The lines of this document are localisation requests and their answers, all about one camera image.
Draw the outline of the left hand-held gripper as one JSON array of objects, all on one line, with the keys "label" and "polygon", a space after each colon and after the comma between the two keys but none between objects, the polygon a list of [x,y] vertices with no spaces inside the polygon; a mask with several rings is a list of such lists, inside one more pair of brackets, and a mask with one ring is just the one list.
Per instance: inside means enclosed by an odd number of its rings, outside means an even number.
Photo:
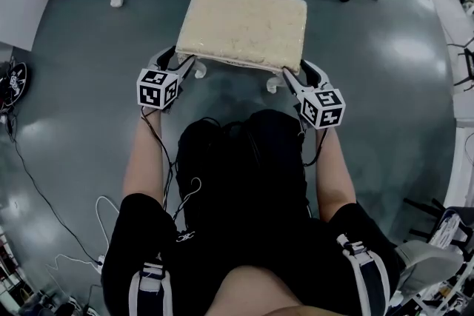
[{"label": "left hand-held gripper", "polygon": [[177,68],[168,69],[176,47],[171,46],[156,53],[147,68],[141,70],[136,81],[138,105],[152,110],[168,110],[181,94],[182,81],[188,76],[196,57],[187,57]]}]

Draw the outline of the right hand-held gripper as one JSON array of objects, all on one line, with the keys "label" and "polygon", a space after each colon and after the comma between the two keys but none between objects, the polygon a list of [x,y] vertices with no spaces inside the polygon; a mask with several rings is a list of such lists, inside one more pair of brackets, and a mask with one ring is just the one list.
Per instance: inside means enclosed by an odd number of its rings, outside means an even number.
[{"label": "right hand-held gripper", "polygon": [[301,69],[307,84],[301,82],[290,69],[282,69],[284,82],[298,99],[298,116],[316,130],[339,126],[346,109],[340,90],[332,86],[325,71],[314,63],[302,59]]}]

